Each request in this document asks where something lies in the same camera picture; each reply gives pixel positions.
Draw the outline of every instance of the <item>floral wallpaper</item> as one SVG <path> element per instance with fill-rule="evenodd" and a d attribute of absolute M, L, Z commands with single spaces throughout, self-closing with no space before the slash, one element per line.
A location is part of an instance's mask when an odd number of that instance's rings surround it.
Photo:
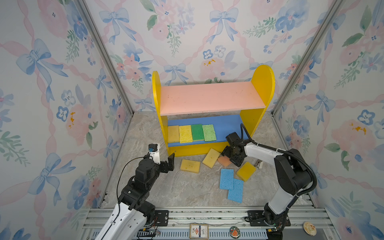
<path fill-rule="evenodd" d="M 250 81 L 261 64 L 275 72 L 275 104 L 332 0 L 86 3 L 131 106 L 154 111 L 153 71 L 163 86 L 216 84 Z"/>
<path fill-rule="evenodd" d="M 278 115 L 343 240 L 384 239 L 383 9 L 383 0 L 345 1 Z"/>
<path fill-rule="evenodd" d="M 130 114 L 71 0 L 0 15 L 0 239 L 75 239 Z"/>

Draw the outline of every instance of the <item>round badge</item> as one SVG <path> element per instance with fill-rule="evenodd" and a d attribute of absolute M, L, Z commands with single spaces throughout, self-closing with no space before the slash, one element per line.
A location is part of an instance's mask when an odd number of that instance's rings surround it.
<path fill-rule="evenodd" d="M 240 237 L 240 230 L 239 230 L 239 228 L 235 227 L 235 226 L 231 227 L 229 229 L 229 235 L 231 235 L 231 237 L 235 238 L 235 239 L 239 238 Z"/>
<path fill-rule="evenodd" d="M 317 232 L 316 227 L 313 224 L 311 224 L 310 222 L 305 222 L 303 224 L 303 227 L 304 227 L 305 232 L 308 233 L 309 235 L 311 235 L 311 236 L 316 235 L 316 232 Z"/>

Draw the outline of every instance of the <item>label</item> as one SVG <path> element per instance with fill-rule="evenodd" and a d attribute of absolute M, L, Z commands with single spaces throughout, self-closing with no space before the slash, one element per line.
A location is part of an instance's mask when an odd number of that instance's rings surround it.
<path fill-rule="evenodd" d="M 189 238 L 192 239 L 208 239 L 208 225 L 191 224 Z"/>

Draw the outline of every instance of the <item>sponge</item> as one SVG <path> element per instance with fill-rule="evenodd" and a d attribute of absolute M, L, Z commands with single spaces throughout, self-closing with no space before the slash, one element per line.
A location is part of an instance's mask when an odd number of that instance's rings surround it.
<path fill-rule="evenodd" d="M 221 169 L 220 189 L 233 189 L 233 169 Z"/>
<path fill-rule="evenodd" d="M 179 126 L 180 143 L 193 142 L 191 125 Z"/>
<path fill-rule="evenodd" d="M 204 141 L 216 141 L 216 133 L 213 124 L 203 125 Z"/>
<path fill-rule="evenodd" d="M 193 141 L 204 141 L 203 125 L 193 124 L 191 125 Z"/>
<path fill-rule="evenodd" d="M 168 126 L 168 142 L 179 142 L 179 126 Z"/>
<path fill-rule="evenodd" d="M 219 156 L 220 156 L 220 153 L 218 151 L 214 150 L 213 148 L 211 148 L 209 150 L 208 154 L 205 156 L 205 158 L 203 160 L 203 164 L 212 168 Z"/>
<path fill-rule="evenodd" d="M 228 191 L 228 199 L 242 203 L 243 202 L 243 185 L 242 180 L 233 179 L 233 189 Z"/>
<path fill-rule="evenodd" d="M 192 160 L 188 160 L 188 159 L 183 159 L 181 161 L 180 170 L 187 171 L 187 172 L 199 173 L 200 162 L 199 161 L 192 161 Z"/>
<path fill-rule="evenodd" d="M 228 167 L 232 163 L 227 156 L 220 156 L 217 161 L 224 167 Z"/>
<path fill-rule="evenodd" d="M 249 162 L 246 162 L 236 173 L 238 177 L 246 182 L 252 174 L 256 171 L 256 168 L 250 164 Z"/>

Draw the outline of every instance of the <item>yellow sponge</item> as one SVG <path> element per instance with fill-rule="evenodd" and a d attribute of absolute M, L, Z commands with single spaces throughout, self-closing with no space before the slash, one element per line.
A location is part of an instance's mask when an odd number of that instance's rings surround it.
<path fill-rule="evenodd" d="M 181 162 L 180 170 L 187 172 L 199 173 L 200 170 L 200 162 L 192 161 L 188 159 L 183 159 Z"/>
<path fill-rule="evenodd" d="M 205 158 L 203 160 L 203 164 L 212 168 L 219 156 L 220 156 L 220 153 L 218 151 L 214 150 L 213 148 L 211 148 L 209 150 L 208 154 L 205 156 Z"/>
<path fill-rule="evenodd" d="M 246 182 L 252 174 L 256 171 L 256 168 L 250 164 L 249 162 L 246 162 L 236 173 L 236 175 Z"/>
<path fill-rule="evenodd" d="M 179 126 L 168 126 L 168 142 L 179 142 Z"/>
<path fill-rule="evenodd" d="M 179 126 L 180 143 L 193 142 L 191 125 Z"/>

